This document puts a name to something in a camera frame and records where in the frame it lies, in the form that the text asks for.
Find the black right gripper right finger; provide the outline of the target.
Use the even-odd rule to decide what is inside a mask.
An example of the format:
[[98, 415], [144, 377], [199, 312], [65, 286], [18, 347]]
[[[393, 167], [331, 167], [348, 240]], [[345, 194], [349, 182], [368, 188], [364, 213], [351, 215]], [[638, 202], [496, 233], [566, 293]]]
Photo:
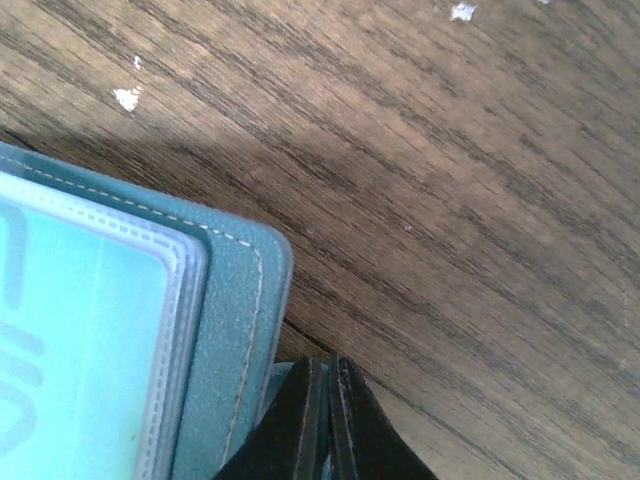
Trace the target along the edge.
[[328, 387], [333, 479], [437, 478], [394, 429], [351, 358], [332, 356]]

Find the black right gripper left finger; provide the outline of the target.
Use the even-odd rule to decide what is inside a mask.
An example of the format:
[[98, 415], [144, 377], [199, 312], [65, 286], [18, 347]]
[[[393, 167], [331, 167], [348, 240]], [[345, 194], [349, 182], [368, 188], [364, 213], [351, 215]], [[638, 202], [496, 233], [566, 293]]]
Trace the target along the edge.
[[218, 479], [320, 479], [328, 455], [327, 372], [305, 357], [292, 365], [278, 393]]

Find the light blue card holder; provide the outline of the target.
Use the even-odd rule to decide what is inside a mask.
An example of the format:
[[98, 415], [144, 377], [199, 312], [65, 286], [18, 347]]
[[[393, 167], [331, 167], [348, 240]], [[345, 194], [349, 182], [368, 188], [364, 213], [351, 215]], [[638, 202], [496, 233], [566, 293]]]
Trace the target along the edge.
[[6, 199], [63, 219], [110, 219], [171, 251], [132, 479], [213, 477], [259, 419], [292, 276], [288, 242], [264, 225], [9, 144]]

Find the teal VIP card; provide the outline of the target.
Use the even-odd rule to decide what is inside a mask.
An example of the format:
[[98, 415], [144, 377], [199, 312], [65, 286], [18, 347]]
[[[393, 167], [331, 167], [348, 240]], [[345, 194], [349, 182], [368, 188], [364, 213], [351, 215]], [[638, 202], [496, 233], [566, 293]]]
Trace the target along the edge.
[[171, 251], [126, 225], [1, 203], [1, 475], [132, 479]]

